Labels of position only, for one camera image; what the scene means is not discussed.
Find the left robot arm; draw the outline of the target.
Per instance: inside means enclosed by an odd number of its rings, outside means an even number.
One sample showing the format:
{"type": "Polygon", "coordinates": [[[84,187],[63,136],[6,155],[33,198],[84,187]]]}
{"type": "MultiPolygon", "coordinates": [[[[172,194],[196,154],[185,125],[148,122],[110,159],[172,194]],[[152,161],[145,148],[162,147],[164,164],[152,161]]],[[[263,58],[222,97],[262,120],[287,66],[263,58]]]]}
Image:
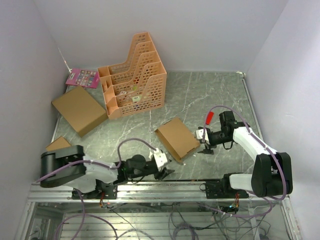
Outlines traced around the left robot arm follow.
{"type": "Polygon", "coordinates": [[[126,184],[150,175],[161,181],[175,172],[167,168],[169,163],[167,155],[158,148],[150,154],[149,161],[136,154],[125,161],[103,163],[90,159],[82,146],[74,145],[44,152],[37,182],[42,188],[71,187],[96,199],[106,185],[126,184]]]}

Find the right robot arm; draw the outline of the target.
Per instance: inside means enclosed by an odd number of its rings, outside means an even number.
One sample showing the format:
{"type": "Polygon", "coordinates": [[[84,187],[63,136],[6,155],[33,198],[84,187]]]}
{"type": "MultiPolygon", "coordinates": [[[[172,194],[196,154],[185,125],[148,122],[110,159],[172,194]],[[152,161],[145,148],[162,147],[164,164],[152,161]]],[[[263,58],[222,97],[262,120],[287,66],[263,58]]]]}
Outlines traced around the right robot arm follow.
{"type": "Polygon", "coordinates": [[[254,162],[253,171],[227,173],[220,186],[221,194],[233,197],[238,191],[252,192],[257,197],[286,196],[293,191],[291,157],[263,142],[246,122],[237,121],[232,111],[219,114],[220,130],[199,127],[196,139],[204,144],[203,154],[212,155],[218,145],[238,144],[254,162]]]}

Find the brown cardboard box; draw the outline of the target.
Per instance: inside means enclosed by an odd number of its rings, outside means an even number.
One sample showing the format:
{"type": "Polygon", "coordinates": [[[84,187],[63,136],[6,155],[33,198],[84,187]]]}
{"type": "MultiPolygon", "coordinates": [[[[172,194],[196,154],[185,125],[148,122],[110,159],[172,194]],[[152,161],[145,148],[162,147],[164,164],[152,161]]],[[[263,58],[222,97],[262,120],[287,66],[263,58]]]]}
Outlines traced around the brown cardboard box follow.
{"type": "Polygon", "coordinates": [[[200,146],[195,135],[179,117],[159,126],[154,132],[165,149],[179,163],[182,163],[185,157],[192,154],[200,146]]]}

